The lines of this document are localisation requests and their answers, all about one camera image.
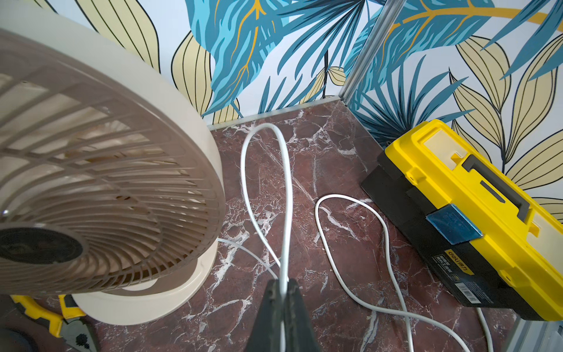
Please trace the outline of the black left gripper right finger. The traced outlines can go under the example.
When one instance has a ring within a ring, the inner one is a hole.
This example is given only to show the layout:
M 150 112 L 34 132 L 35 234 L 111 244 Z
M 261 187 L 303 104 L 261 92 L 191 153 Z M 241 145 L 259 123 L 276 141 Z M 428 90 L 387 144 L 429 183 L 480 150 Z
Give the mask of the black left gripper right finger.
M 284 337 L 288 352 L 321 351 L 299 284 L 290 279 L 284 299 Z

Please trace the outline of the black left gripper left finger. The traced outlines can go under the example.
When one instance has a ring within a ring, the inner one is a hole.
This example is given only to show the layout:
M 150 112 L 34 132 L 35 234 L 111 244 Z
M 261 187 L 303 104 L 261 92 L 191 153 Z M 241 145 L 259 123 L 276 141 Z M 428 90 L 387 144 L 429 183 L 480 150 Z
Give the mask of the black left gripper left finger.
M 245 351 L 280 351 L 282 332 L 281 300 L 279 281 L 270 280 L 263 294 Z

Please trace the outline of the beige desk fan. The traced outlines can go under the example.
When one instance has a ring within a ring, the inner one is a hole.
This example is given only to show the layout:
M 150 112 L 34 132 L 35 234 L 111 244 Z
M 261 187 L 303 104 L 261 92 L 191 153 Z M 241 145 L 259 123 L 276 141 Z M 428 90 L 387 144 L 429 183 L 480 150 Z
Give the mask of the beige desk fan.
M 204 284 L 221 158 L 161 75 L 138 1 L 1 3 L 1 292 L 70 294 L 106 324 L 155 321 Z

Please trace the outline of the yellow black pliers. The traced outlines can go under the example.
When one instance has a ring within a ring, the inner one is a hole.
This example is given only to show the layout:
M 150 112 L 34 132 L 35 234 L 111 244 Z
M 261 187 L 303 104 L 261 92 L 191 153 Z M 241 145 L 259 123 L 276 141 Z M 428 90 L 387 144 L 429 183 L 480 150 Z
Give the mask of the yellow black pliers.
M 85 319 L 87 314 L 70 294 L 59 295 L 60 314 L 40 306 L 31 296 L 11 295 L 10 298 L 27 318 L 47 328 L 52 336 L 62 338 L 76 351 L 100 350 L 95 330 Z

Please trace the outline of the yellow black toolbox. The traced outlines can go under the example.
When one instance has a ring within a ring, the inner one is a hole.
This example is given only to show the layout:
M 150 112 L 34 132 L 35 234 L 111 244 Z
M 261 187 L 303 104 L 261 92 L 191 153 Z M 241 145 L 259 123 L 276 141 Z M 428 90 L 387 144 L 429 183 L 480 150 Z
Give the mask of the yellow black toolbox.
M 463 306 L 562 319 L 562 224 L 447 124 L 391 143 L 362 189 Z

